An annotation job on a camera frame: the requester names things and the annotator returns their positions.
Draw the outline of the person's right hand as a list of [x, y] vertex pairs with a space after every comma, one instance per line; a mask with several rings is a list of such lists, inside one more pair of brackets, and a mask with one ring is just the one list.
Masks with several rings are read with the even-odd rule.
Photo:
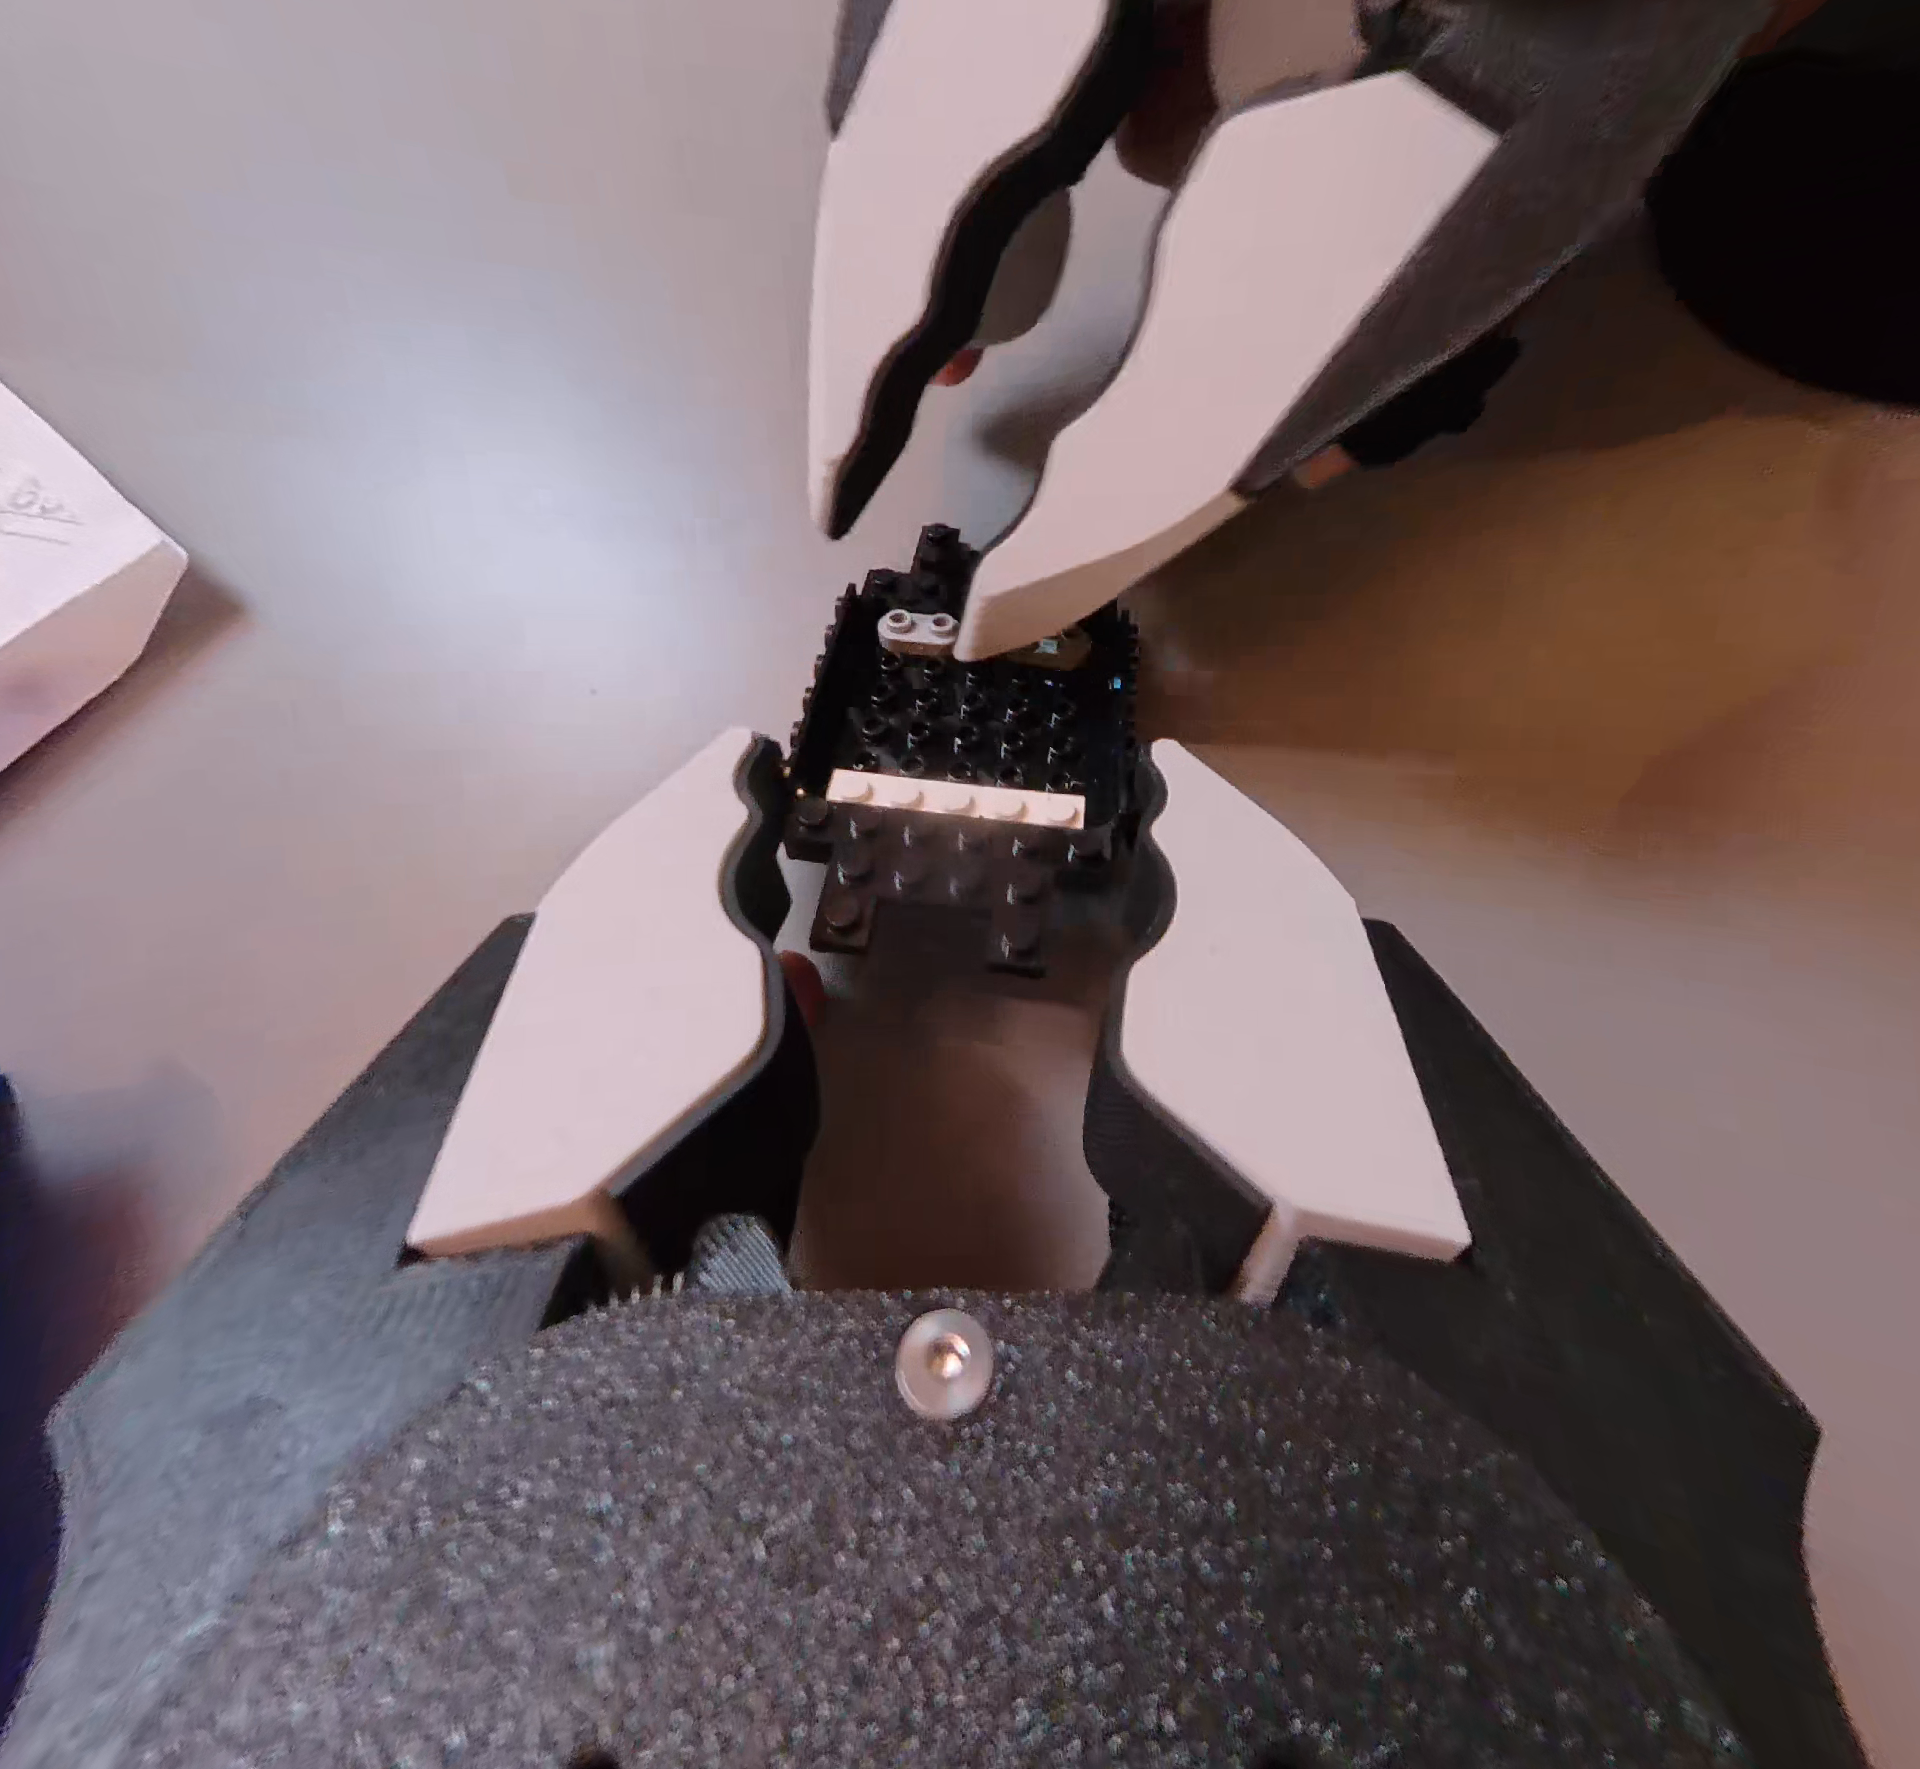
[[1114, 136], [1116, 165], [1146, 187], [1172, 190], [1214, 114], [1212, 11], [1165, 4], [1138, 93]]

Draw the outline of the white printed paper bag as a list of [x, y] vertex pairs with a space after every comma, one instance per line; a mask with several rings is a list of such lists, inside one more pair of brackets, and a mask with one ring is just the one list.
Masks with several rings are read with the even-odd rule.
[[72, 442], [3, 391], [3, 767], [137, 664], [186, 563]]

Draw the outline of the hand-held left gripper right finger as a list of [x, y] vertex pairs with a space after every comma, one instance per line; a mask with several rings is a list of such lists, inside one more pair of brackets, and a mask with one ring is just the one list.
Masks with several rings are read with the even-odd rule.
[[1102, 1286], [1269, 1306], [1309, 1244], [1456, 1262], [1468, 1216], [1352, 896], [1180, 742], [1138, 783], [1087, 1093]]

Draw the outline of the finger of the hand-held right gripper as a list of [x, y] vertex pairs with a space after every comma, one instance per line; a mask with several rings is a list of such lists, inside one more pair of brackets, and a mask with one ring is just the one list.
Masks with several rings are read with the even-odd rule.
[[838, 108], [810, 261], [810, 519], [849, 535], [1065, 173], [1116, 0], [887, 0]]
[[1496, 150], [1418, 78], [1225, 117], [1156, 231], [1133, 342], [979, 563], [958, 661], [1053, 637], [1238, 512], [1281, 415]]

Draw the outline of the black lego car chassis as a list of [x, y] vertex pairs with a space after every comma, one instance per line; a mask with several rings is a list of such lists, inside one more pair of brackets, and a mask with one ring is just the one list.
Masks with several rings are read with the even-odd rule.
[[1138, 837], [1138, 626], [1118, 605], [984, 661], [954, 653], [981, 555], [927, 525], [834, 605], [789, 738], [783, 853], [822, 865], [810, 947], [862, 955], [886, 914], [975, 930], [1040, 978], [1059, 894]]

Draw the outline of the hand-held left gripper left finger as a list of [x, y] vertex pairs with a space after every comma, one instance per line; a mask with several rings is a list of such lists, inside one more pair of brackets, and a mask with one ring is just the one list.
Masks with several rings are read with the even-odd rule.
[[685, 1262], [749, 1214], [793, 1244], [810, 1153], [810, 1037], [777, 939], [786, 789], [724, 730], [543, 894], [452, 1109], [406, 1245], [592, 1238]]

